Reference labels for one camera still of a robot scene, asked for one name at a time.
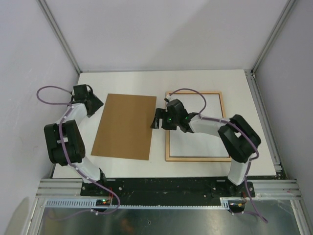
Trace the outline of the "brown frame backing board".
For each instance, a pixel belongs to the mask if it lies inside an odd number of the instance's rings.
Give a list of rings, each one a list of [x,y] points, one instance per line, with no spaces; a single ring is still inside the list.
[[[91,154],[147,161],[156,101],[155,96],[108,94]]]

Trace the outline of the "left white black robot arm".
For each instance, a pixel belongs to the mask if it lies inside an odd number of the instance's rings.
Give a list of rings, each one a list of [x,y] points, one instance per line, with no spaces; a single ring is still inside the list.
[[[91,184],[96,195],[104,195],[108,183],[103,171],[86,156],[79,125],[85,118],[92,117],[104,103],[94,94],[90,85],[75,85],[68,91],[71,100],[63,116],[44,127],[48,156],[53,164],[68,166],[81,176],[83,182]]]

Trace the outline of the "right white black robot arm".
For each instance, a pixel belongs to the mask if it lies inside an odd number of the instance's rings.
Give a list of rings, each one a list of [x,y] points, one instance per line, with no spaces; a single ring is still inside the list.
[[[247,186],[247,174],[251,162],[259,157],[259,135],[241,115],[230,119],[206,117],[201,113],[189,113],[183,103],[168,100],[166,108],[157,108],[150,128],[176,130],[184,133],[203,133],[219,137],[231,157],[231,165],[226,180],[216,190],[230,196],[238,196]]]

